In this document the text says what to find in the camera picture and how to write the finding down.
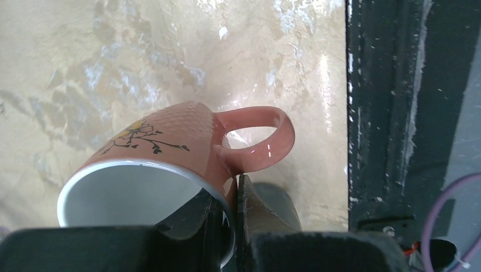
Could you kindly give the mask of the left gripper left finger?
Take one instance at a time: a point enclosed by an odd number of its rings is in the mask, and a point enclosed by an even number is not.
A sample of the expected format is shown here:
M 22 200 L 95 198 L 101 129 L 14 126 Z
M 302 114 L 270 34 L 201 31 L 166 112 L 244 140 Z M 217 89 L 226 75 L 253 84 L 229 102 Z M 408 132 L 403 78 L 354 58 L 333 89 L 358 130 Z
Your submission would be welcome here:
M 1 242 L 2 271 L 219 271 L 222 209 L 202 190 L 154 226 L 25 229 Z

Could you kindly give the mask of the orange mug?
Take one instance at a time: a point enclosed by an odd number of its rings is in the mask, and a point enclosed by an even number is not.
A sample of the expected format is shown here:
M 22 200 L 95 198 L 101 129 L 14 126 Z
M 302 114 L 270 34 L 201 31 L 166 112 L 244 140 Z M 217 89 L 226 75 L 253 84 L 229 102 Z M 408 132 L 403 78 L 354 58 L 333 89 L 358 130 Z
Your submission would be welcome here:
M 119 132 L 68 179 L 57 201 L 58 223 L 152 226 L 206 190 L 229 226 L 225 266 L 235 250 L 237 176 L 273 166 L 294 143 L 293 124 L 280 108 L 169 106 Z

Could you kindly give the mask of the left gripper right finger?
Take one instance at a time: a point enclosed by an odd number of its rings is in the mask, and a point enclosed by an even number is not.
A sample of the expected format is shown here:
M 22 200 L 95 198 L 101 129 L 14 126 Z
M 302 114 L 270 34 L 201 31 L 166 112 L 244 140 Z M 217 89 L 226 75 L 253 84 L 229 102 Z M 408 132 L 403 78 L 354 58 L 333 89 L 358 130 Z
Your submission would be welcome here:
M 379 232 L 303 232 L 266 206 L 247 175 L 238 181 L 238 271 L 409 271 Z

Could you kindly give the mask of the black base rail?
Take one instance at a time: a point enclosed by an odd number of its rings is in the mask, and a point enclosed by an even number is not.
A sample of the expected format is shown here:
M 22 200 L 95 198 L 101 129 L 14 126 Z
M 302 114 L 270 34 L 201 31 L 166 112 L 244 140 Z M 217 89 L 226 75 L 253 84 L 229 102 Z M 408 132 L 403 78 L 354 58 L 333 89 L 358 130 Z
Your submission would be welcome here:
M 346 1 L 348 228 L 419 241 L 480 171 L 480 2 Z

